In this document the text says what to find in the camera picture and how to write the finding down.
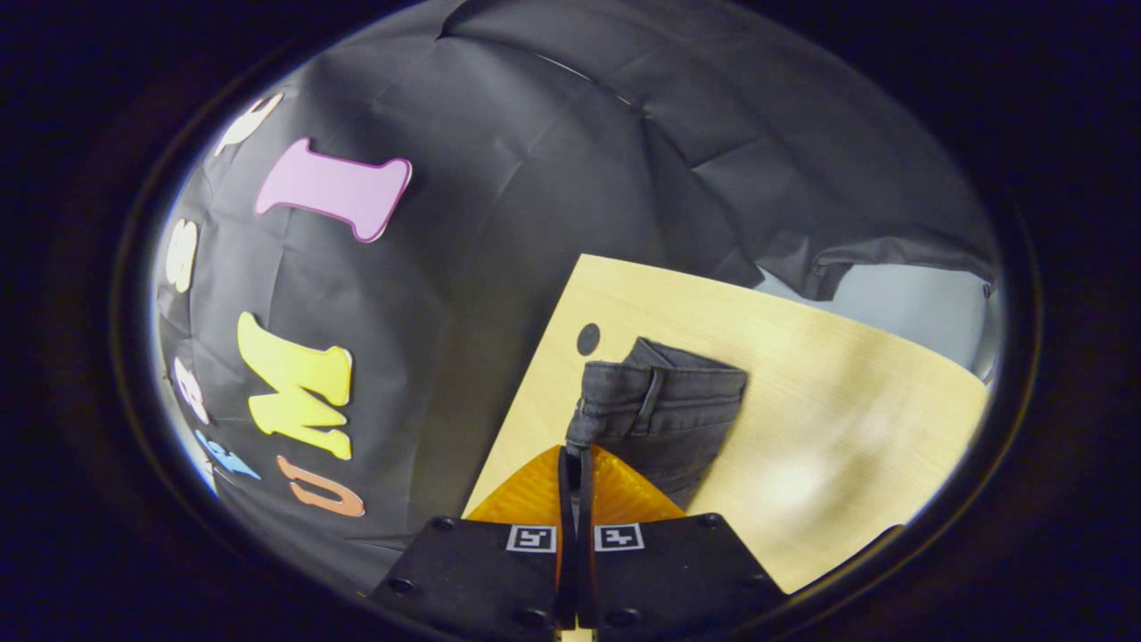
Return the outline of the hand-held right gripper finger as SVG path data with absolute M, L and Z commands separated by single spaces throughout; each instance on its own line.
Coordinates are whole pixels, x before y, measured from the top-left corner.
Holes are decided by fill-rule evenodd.
M 370 595 L 431 631 L 563 631 L 573 618 L 566 454 L 541 452 L 467 517 L 432 517 Z
M 610 452 L 582 460 L 578 626 L 735 631 L 787 594 L 725 515 L 681 507 Z

